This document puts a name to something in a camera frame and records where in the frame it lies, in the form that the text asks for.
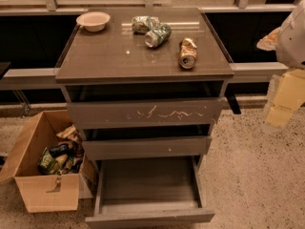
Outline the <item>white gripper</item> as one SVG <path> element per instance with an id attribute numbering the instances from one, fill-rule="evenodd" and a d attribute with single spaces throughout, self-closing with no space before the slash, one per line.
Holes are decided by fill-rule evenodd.
<path id="1" fill-rule="evenodd" d="M 263 111 L 266 125 L 284 127 L 292 118 L 295 110 L 305 103 L 305 72 L 292 70 L 281 78 L 279 105 L 274 103 L 280 76 L 274 74 L 267 91 L 267 102 Z"/>

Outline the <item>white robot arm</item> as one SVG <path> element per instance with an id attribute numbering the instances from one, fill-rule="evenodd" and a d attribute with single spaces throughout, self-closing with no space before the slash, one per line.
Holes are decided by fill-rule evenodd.
<path id="1" fill-rule="evenodd" d="M 256 47 L 275 51 L 277 61 L 288 68 L 281 76 L 274 74 L 269 84 L 262 128 L 271 133 L 283 129 L 305 103 L 305 1 Z"/>

